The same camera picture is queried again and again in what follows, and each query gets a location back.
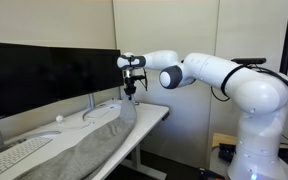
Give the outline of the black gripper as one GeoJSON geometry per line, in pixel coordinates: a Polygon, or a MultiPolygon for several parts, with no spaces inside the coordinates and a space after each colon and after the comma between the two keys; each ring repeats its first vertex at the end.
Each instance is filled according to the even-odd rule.
{"type": "Polygon", "coordinates": [[[124,88],[125,93],[129,96],[133,95],[136,92],[135,79],[133,77],[126,77],[124,82],[126,85],[124,88]]]}

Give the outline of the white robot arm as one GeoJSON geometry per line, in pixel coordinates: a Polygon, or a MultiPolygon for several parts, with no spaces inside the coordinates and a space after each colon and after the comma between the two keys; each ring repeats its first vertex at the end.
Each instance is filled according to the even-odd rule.
{"type": "Polygon", "coordinates": [[[170,50],[142,56],[127,53],[118,58],[117,65],[122,70],[158,70],[160,84],[166,89],[199,80],[221,90],[241,110],[228,177],[231,180],[288,180],[288,164],[278,157],[288,112],[287,77],[266,75],[202,53],[191,53],[180,61],[178,54],[170,50]]]}

